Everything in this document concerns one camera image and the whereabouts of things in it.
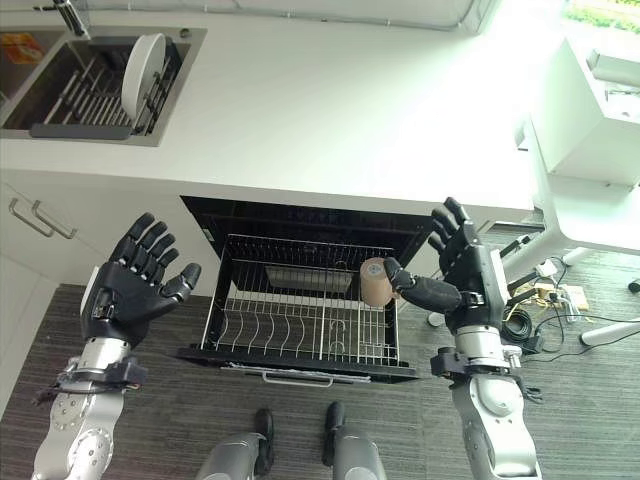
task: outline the white countertop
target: white countertop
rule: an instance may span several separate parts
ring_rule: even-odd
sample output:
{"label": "white countertop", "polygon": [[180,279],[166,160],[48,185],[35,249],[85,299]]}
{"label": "white countertop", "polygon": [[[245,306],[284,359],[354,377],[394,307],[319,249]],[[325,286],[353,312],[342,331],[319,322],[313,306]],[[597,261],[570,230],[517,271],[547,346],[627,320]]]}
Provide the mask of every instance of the white countertop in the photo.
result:
{"label": "white countertop", "polygon": [[471,213],[500,209],[498,220],[532,209],[490,35],[176,12],[91,22],[208,29],[160,146],[5,138],[8,181],[47,171],[89,186],[405,213],[453,195]]}

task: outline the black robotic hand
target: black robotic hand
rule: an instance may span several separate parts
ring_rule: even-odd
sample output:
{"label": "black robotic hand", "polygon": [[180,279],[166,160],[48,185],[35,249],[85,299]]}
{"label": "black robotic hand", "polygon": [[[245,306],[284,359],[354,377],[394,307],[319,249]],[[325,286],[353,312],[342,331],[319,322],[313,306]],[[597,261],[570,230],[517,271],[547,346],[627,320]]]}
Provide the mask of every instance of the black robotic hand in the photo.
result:
{"label": "black robotic hand", "polygon": [[386,258],[385,270],[393,289],[410,303],[444,313],[452,333],[468,325],[501,327],[504,299],[487,247],[458,202],[444,202],[453,218],[434,209],[433,233],[428,242],[440,256],[444,281],[414,276],[395,258]]}
{"label": "black robotic hand", "polygon": [[175,237],[164,235],[163,222],[151,226],[154,220],[150,213],[138,218],[87,287],[90,291],[82,310],[85,340],[117,338],[133,348],[147,335],[151,320],[173,310],[195,288],[201,271],[196,263],[162,284],[165,268],[178,251],[167,250]]}
{"label": "black robotic hand", "polygon": [[433,233],[427,241],[440,256],[445,282],[462,293],[458,308],[445,315],[447,327],[452,333],[469,325],[500,329],[505,302],[491,253],[480,241],[476,227],[462,205],[449,197],[444,206],[448,212],[437,208],[431,212]]}

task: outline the white plate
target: white plate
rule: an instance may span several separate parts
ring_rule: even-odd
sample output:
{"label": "white plate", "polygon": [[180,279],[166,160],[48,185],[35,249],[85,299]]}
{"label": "white plate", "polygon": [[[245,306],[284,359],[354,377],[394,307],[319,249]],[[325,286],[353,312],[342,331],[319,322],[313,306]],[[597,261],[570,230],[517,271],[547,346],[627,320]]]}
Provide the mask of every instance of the white plate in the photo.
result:
{"label": "white plate", "polygon": [[162,71],[167,41],[162,33],[142,35],[131,50],[122,79],[122,108],[135,119],[144,103],[144,94]]}

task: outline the cabinet handle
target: cabinet handle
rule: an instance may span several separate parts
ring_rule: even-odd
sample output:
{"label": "cabinet handle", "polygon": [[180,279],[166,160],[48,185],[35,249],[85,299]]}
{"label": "cabinet handle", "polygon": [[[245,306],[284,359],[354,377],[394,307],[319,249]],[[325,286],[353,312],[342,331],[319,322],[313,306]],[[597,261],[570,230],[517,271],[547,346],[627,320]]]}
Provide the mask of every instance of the cabinet handle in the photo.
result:
{"label": "cabinet handle", "polygon": [[31,228],[33,228],[36,232],[40,233],[41,235],[44,235],[45,237],[49,237],[49,238],[53,237],[53,229],[51,229],[49,231],[43,230],[42,228],[40,228],[35,223],[32,223],[31,220],[29,220],[26,217],[23,217],[21,214],[16,212],[16,204],[17,203],[18,203],[18,199],[17,198],[14,197],[14,198],[11,199],[11,203],[9,204],[9,211],[11,212],[11,215],[13,215],[14,217],[22,220],[24,223],[29,225]]}
{"label": "cabinet handle", "polygon": [[33,212],[33,215],[38,220],[40,220],[42,223],[44,223],[47,227],[51,228],[54,232],[59,233],[61,236],[63,236],[67,240],[71,240],[73,237],[76,236],[76,233],[78,233],[78,229],[77,228],[73,228],[69,233],[67,233],[64,230],[61,230],[60,228],[58,228],[57,225],[54,225],[49,220],[47,220],[45,217],[40,215],[40,212],[38,212],[38,208],[40,207],[41,203],[42,202],[40,200],[36,200],[35,202],[33,202],[33,207],[31,207],[31,211]]}
{"label": "cabinet handle", "polygon": [[275,383],[276,385],[296,385],[298,387],[316,387],[316,388],[329,388],[333,385],[333,378],[331,377],[312,377],[309,376],[310,379],[313,378],[322,378],[323,380],[329,380],[328,383],[315,383],[315,382],[305,382],[304,380],[288,380],[288,379],[275,379],[268,377],[269,372],[262,372],[262,380],[264,383]]}

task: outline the kitchen sink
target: kitchen sink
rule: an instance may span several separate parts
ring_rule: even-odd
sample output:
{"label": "kitchen sink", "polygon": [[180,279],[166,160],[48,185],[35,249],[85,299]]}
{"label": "kitchen sink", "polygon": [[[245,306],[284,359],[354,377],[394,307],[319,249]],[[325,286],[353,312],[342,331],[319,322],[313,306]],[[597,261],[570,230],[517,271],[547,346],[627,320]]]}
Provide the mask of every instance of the kitchen sink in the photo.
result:
{"label": "kitchen sink", "polygon": [[[22,37],[26,39],[27,43],[34,41],[37,47],[35,51],[37,55],[35,58],[25,58],[21,55],[17,55],[16,58],[9,54],[9,49],[6,45],[5,48],[2,49],[2,52],[0,52],[0,97],[3,102],[15,96],[22,84],[41,63],[38,61],[38,58],[41,55],[46,55],[56,42],[64,36],[65,32],[66,30],[62,27],[50,30],[26,28],[20,30],[3,29],[0,31],[3,45],[11,42],[12,37]],[[17,50],[19,52],[20,48],[21,46],[16,46],[14,51]]]}
{"label": "kitchen sink", "polygon": [[[120,102],[129,54],[140,35],[163,33],[165,64],[137,118]],[[58,138],[158,145],[202,44],[205,29],[94,27],[63,34],[0,111],[5,138]]]}

